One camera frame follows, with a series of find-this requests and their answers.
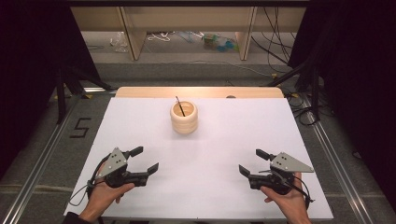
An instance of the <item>white tabletop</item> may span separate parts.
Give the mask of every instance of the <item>white tabletop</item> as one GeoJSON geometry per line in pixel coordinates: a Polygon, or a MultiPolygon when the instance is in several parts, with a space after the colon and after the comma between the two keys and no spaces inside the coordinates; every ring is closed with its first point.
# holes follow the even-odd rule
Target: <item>white tabletop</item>
{"type": "MultiPolygon", "coordinates": [[[[185,98],[198,108],[198,129],[181,135],[172,130],[173,98],[113,98],[93,142],[73,194],[86,185],[98,162],[114,147],[143,153],[128,160],[128,170],[144,172],[159,163],[145,187],[126,193],[103,217],[145,220],[285,219],[275,203],[249,187],[241,164],[253,174],[270,168],[256,148],[277,155],[286,152],[312,167],[286,99],[185,98]]],[[[332,212],[315,173],[303,174],[312,220],[331,219],[332,212]]],[[[78,194],[73,203],[79,201],[78,194]]],[[[68,205],[66,213],[80,213],[68,205]]]]}

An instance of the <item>black cloth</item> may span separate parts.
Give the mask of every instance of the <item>black cloth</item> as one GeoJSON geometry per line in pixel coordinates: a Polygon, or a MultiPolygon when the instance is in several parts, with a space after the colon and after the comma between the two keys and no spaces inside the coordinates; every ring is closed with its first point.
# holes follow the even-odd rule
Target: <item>black cloth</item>
{"type": "Polygon", "coordinates": [[[79,218],[75,213],[68,212],[62,224],[91,224],[91,222],[79,218]]]}

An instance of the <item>floor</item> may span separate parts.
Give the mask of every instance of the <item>floor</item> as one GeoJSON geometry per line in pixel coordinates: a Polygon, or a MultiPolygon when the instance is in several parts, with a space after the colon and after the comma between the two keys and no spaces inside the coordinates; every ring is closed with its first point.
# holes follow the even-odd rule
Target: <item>floor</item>
{"type": "MultiPolygon", "coordinates": [[[[232,33],[219,35],[234,39],[232,33]]],[[[268,48],[270,42],[263,35],[268,38],[272,36],[253,34],[258,43],[268,48]]],[[[192,33],[176,32],[164,35],[169,37],[169,41],[148,35],[153,39],[146,40],[139,60],[131,61],[130,54],[123,52],[124,49],[119,48],[116,43],[117,33],[83,33],[83,36],[102,80],[112,86],[260,86],[271,81],[273,76],[281,76],[279,71],[290,70],[279,59],[268,57],[268,54],[254,42],[250,44],[247,60],[241,61],[237,50],[228,49],[222,52],[208,48],[199,36],[192,33]],[[133,69],[139,71],[130,77],[134,82],[125,80],[131,76],[133,69]]],[[[281,39],[284,45],[292,47],[293,34],[281,34],[281,39]]],[[[282,60],[287,60],[278,45],[271,44],[271,51],[282,60]]],[[[294,91],[293,84],[296,78],[283,83],[280,86],[282,91],[294,91]]],[[[87,82],[83,82],[83,85],[87,88],[95,87],[87,82]]],[[[19,199],[20,192],[31,192],[27,198],[19,200],[24,203],[20,204],[21,213],[16,215],[14,223],[62,222],[65,204],[71,197],[78,171],[84,165],[112,96],[113,93],[102,92],[92,92],[84,98],[70,96],[67,99],[69,113],[62,125],[56,125],[56,95],[49,99],[48,109],[37,125],[30,144],[0,181],[2,219],[6,218],[8,209],[19,199]],[[75,129],[77,123],[84,124],[89,130],[84,137],[71,138],[72,135],[82,135],[81,131],[75,129]],[[42,165],[41,169],[37,168],[38,161],[42,165]]],[[[290,98],[291,109],[297,110],[309,105],[309,94],[300,93],[295,96],[298,97],[290,98]]],[[[320,101],[324,105],[327,104],[324,92],[320,101]]],[[[338,123],[336,115],[329,107],[323,106],[320,118],[316,125],[305,125],[312,121],[306,115],[296,119],[334,215],[333,220],[316,223],[396,223],[394,211],[364,162],[352,154],[354,148],[338,123]],[[358,200],[362,201],[362,205],[354,204],[358,200]]]]}

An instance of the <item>human hand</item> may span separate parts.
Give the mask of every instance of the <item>human hand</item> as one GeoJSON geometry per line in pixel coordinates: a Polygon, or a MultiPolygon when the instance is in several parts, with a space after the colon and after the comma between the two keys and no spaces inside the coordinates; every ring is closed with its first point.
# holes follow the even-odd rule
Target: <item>human hand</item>
{"type": "Polygon", "coordinates": [[[97,184],[92,190],[87,206],[78,216],[79,218],[93,223],[114,201],[119,203],[122,195],[134,187],[134,184],[124,184],[119,188],[113,189],[104,181],[103,178],[95,181],[97,184]]]}
{"type": "MultiPolygon", "coordinates": [[[[301,179],[301,173],[295,173],[294,175],[301,179]]],[[[294,178],[294,185],[299,189],[302,188],[302,183],[297,178],[294,178]]],[[[264,201],[266,203],[274,201],[288,219],[289,224],[311,223],[306,212],[304,196],[301,192],[292,189],[288,194],[281,195],[264,186],[261,187],[261,191],[267,196],[264,201]]]]}

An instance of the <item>person's left hand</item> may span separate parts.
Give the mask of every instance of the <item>person's left hand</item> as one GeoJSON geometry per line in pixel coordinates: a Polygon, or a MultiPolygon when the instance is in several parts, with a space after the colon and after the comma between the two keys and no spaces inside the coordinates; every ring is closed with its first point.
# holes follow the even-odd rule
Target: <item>person's left hand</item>
{"type": "Polygon", "coordinates": [[[87,206],[79,215],[79,218],[89,222],[94,222],[99,218],[114,201],[119,203],[122,195],[134,187],[134,184],[124,184],[119,188],[113,189],[104,182],[103,178],[97,179],[95,183],[98,184],[93,188],[87,206]]]}

